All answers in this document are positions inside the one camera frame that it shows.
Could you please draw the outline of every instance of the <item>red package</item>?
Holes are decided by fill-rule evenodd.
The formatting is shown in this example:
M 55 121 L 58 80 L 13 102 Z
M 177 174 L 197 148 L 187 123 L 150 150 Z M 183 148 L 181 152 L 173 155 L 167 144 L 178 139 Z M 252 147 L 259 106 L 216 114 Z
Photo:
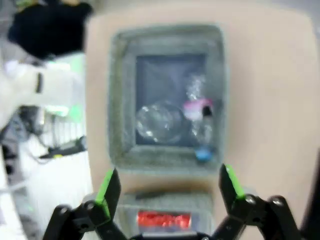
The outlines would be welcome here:
M 137 215 L 137 223 L 139 227 L 179 227 L 185 230 L 191 227 L 191 215 L 140 211 Z

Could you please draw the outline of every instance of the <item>black cloth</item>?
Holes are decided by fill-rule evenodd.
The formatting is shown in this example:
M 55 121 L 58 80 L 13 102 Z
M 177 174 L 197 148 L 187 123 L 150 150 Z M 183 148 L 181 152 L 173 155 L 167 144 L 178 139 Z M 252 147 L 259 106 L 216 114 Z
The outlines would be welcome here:
M 36 4 L 14 15 L 8 39 L 40 59 L 82 51 L 85 21 L 92 12 L 87 3 Z

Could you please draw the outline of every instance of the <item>bolt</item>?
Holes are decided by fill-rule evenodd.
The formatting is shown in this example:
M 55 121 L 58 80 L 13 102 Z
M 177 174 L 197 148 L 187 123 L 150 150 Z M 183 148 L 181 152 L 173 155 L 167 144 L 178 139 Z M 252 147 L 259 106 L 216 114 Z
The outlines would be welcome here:
M 279 200 L 279 198 L 276 198 L 276 197 L 272 200 L 272 202 L 277 206 L 283 205 L 283 203 Z
M 245 201 L 249 204 L 256 204 L 256 200 L 251 195 L 246 196 Z
M 86 209 L 92 210 L 94 207 L 95 207 L 95 205 L 94 205 L 93 203 L 89 203 L 89 204 L 86 206 Z
M 64 207 L 60 210 L 60 214 L 65 214 L 68 211 L 68 208 Z

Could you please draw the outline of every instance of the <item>green tape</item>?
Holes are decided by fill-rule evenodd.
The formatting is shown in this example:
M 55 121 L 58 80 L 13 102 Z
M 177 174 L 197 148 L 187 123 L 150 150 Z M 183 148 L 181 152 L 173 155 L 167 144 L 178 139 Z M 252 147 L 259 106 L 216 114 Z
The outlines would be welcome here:
M 231 167 L 231 165 L 226 165 L 225 167 L 226 167 L 227 173 L 229 174 L 229 178 L 232 182 L 232 185 L 233 185 L 233 188 L 235 190 L 237 197 L 238 198 L 243 197 L 245 195 L 245 191 L 242 188 L 242 186 L 241 186 L 241 184 L 235 174 L 234 169 Z
M 109 186 L 109 182 L 111 179 L 112 174 L 114 173 L 113 170 L 110 170 L 106 173 L 103 183 L 99 188 L 98 194 L 95 198 L 95 203 L 100 206 L 101 208 L 103 208 L 105 215 L 110 219 L 110 212 L 109 212 L 109 207 L 107 204 L 107 200 L 105 199 L 105 194 L 107 191 L 107 188 Z

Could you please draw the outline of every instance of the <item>beige tabletop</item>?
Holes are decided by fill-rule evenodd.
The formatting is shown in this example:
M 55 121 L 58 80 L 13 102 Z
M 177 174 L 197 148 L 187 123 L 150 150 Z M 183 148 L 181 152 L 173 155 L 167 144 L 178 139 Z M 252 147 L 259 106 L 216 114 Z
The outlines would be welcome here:
M 300 225 L 320 146 L 320 81 L 316 38 L 302 13 L 256 4 L 163 2 L 112 11 L 88 23 L 86 118 L 94 190 L 111 168 L 107 152 L 108 51 L 120 29 L 219 23 L 225 33 L 230 101 L 225 162 L 261 198 L 284 196 Z M 193 188 L 213 192 L 217 222 L 226 214 L 216 179 L 121 174 L 123 192 Z M 257 229 L 242 239 L 262 239 Z

